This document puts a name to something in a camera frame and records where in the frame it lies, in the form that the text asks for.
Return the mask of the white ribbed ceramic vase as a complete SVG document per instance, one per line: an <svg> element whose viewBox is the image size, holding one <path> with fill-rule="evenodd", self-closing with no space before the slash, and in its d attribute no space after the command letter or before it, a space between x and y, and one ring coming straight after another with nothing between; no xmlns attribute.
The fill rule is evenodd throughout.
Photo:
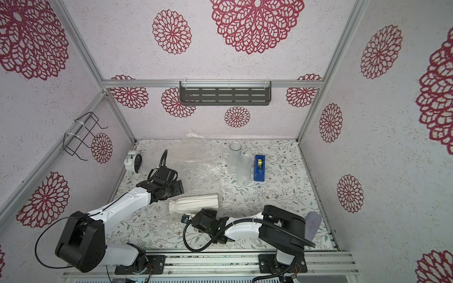
<svg viewBox="0 0 453 283"><path fill-rule="evenodd" d="M197 213L202 209L218 209L218 195L200 195L179 198L169 202L169 213L190 214Z"/></svg>

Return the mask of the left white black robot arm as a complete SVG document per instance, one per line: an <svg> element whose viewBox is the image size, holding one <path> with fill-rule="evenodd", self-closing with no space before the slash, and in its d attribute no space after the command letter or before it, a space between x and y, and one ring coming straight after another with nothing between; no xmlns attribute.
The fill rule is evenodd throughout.
<svg viewBox="0 0 453 283"><path fill-rule="evenodd" d="M143 248L134 244L108 244L106 234L127 216L150 204L184 193L178 172L164 165L117 200L93 211L69 216L55 249L55 255L81 272L102 265L127 268L132 273L147 269Z"/></svg>

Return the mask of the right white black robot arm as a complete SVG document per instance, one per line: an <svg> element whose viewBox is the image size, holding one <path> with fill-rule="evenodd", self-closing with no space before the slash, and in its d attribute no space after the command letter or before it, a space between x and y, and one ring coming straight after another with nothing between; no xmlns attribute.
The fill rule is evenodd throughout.
<svg viewBox="0 0 453 283"><path fill-rule="evenodd" d="M304 257L306 247L316 244L306 238L306 219L272 205L256 215L245 218L217 217L217 211L204 208L195 215L182 218L186 224L182 233L185 247L191 252L202 252L212 244L226 244L242 238L257 238L276 249L275 261L290 265ZM186 239L189 227L206 233L210 240L200 248L193 248Z"/></svg>

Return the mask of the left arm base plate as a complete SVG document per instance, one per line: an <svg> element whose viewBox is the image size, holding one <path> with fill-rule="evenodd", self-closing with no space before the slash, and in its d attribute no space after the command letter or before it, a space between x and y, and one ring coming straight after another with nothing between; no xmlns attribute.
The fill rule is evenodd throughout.
<svg viewBox="0 0 453 283"><path fill-rule="evenodd" d="M164 271L166 256L146 255L137 259L133 265L118 265L114 271L115 275L160 275Z"/></svg>

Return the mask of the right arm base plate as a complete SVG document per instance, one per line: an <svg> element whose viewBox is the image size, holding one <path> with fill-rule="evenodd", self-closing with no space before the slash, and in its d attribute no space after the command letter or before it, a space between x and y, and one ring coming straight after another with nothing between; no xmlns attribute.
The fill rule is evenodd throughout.
<svg viewBox="0 0 453 283"><path fill-rule="evenodd" d="M289 269L288 273L306 273L308 271L304 257L295 257L295 264ZM288 265L279 263L276 259L276 255L271 254L259 254L258 263L261 274L277 274L285 270Z"/></svg>

